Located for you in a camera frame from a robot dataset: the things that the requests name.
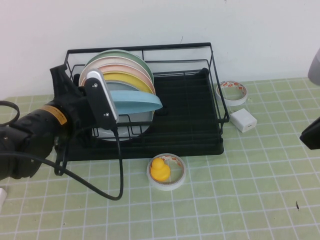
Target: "grid mat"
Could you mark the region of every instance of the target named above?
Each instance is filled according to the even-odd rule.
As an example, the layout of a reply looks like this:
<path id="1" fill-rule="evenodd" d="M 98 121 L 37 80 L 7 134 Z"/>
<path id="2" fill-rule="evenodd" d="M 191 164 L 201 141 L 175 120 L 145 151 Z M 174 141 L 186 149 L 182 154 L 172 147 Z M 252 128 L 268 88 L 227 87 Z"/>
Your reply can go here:
<path id="1" fill-rule="evenodd" d="M 320 151 L 308 150 L 299 136 L 320 116 L 320 87 L 306 78 L 245 86 L 246 104 L 231 110 L 246 108 L 256 128 L 241 133 L 227 123 L 222 155 L 183 157 L 187 177 L 180 188 L 151 188 L 148 159 L 127 159 L 123 197 L 110 201 L 43 165 L 33 178 L 0 181 L 8 192 L 0 239 L 319 240 Z M 52 97 L 10 100 L 23 115 Z M 0 122 L 11 117 L 0 108 Z M 118 194 L 117 160 L 70 162 L 67 168 Z"/>

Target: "green plate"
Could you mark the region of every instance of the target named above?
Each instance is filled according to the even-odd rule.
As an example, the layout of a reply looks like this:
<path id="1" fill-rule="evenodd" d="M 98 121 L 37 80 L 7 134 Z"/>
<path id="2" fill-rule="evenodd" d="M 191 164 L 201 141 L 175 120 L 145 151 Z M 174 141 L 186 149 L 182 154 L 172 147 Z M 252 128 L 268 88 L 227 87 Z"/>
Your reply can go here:
<path id="1" fill-rule="evenodd" d="M 149 66 L 146 64 L 146 62 L 143 61 L 137 55 L 134 55 L 131 52 L 125 51 L 125 50 L 112 49 L 112 50 L 107 50 L 107 51 L 100 52 L 97 56 L 91 58 L 90 61 L 88 61 L 85 66 L 87 66 L 88 64 L 90 64 L 93 61 L 98 60 L 100 58 L 111 57 L 111 56 L 130 59 L 130 60 L 136 62 L 137 64 L 141 65 L 141 67 L 143 67 L 146 70 L 146 72 L 148 73 L 148 75 L 151 78 L 152 82 L 154 83 L 154 75 L 153 75 L 151 69 L 149 68 Z"/>

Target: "white plug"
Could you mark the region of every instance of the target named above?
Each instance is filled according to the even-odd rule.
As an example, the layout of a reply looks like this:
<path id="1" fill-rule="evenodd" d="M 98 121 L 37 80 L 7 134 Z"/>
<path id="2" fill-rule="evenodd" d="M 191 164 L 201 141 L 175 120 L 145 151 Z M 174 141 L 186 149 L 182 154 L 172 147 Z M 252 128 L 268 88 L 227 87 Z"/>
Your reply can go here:
<path id="1" fill-rule="evenodd" d="M 257 119 L 247 110 L 242 108 L 230 114 L 230 121 L 242 132 L 253 129 L 257 125 Z"/>
<path id="2" fill-rule="evenodd" d="M 3 188 L 0 188 L 0 212 L 2 209 L 2 205 L 6 200 L 6 197 L 7 197 L 7 192 Z"/>

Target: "drip tray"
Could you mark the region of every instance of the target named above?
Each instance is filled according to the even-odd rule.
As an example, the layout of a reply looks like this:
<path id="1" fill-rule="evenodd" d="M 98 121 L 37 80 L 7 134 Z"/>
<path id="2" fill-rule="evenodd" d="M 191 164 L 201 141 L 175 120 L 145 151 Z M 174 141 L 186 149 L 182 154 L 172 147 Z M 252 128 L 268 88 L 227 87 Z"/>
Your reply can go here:
<path id="1" fill-rule="evenodd" d="M 222 128 L 207 68 L 154 73 L 154 87 L 163 108 L 154 113 L 146 132 L 120 143 L 124 159 L 153 158 L 162 153 L 180 157 L 223 153 Z M 90 138 L 82 144 L 79 136 L 71 141 L 68 161 L 118 159 L 115 142 Z"/>

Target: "pink plate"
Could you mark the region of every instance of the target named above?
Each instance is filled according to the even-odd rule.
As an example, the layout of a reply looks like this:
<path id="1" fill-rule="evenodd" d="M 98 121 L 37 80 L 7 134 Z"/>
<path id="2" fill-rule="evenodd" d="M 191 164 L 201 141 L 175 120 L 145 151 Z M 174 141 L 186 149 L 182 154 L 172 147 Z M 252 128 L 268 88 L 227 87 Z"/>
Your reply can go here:
<path id="1" fill-rule="evenodd" d="M 101 66 L 98 68 L 103 74 L 108 73 L 108 72 L 123 72 L 123 73 L 128 73 L 131 74 L 141 81 L 143 81 L 145 84 L 148 85 L 148 87 L 151 89 L 152 93 L 155 95 L 156 90 L 154 85 L 152 84 L 152 81 L 150 78 L 145 75 L 142 71 L 130 66 L 130 65 L 125 65 L 125 64 L 118 64 L 118 63 L 111 63 L 107 64 L 104 66 Z"/>

